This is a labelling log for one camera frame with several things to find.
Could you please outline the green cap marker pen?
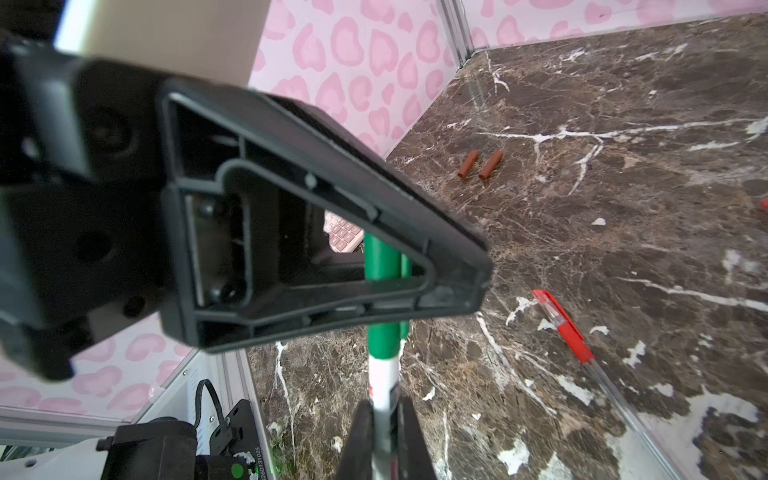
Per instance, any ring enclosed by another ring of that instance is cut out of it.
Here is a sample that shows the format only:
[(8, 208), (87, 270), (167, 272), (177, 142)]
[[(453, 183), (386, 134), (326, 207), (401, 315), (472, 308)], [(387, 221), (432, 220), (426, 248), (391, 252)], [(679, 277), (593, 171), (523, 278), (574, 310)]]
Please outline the green cap marker pen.
[[(368, 280), (408, 278), (411, 261), (370, 233), (364, 235), (365, 276)], [(372, 477), (396, 479), (397, 406), (400, 355), (408, 334), (404, 322), (367, 328), (369, 397), (373, 412)]]

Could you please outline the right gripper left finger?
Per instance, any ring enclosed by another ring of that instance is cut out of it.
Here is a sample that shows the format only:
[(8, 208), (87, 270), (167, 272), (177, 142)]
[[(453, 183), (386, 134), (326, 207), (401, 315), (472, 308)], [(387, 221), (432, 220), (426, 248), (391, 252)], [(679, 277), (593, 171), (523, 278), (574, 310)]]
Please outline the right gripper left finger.
[(373, 408), (361, 400), (352, 416), (335, 480), (371, 480), (373, 455)]

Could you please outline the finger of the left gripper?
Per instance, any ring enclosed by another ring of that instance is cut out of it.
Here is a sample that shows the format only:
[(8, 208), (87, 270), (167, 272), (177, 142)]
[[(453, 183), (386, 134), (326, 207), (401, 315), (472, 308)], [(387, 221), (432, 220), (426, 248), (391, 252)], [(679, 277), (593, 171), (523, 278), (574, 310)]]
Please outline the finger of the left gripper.
[[(330, 211), (411, 261), (368, 280)], [(209, 352), (465, 315), (485, 241), (321, 110), (1, 39), (1, 347), (70, 379), (72, 358), (159, 313)]]

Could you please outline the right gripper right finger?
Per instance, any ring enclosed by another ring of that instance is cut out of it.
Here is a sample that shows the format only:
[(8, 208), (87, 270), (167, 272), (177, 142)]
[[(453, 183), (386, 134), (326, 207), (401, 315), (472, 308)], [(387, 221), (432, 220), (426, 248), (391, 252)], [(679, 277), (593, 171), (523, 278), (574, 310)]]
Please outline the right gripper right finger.
[(396, 475), (400, 480), (436, 480), (432, 459), (413, 402), (401, 397), (396, 409)]

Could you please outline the brown pen cap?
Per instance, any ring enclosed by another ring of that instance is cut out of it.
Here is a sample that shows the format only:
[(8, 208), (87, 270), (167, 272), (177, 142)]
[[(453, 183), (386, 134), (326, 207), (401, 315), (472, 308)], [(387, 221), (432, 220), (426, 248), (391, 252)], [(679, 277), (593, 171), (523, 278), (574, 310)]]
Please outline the brown pen cap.
[(481, 169), (478, 177), (481, 180), (488, 180), (491, 177), (491, 175), (493, 174), (493, 172), (495, 171), (495, 169), (500, 164), (501, 160), (503, 159), (503, 156), (504, 156), (504, 152), (503, 151), (501, 151), (501, 150), (495, 151), (489, 157), (489, 159), (487, 160), (487, 162), (485, 163), (485, 165)]
[(479, 158), (479, 151), (471, 150), (466, 156), (465, 160), (463, 161), (461, 167), (459, 168), (457, 172), (457, 176), (462, 179), (466, 178), (470, 170), (478, 160), (478, 158)]

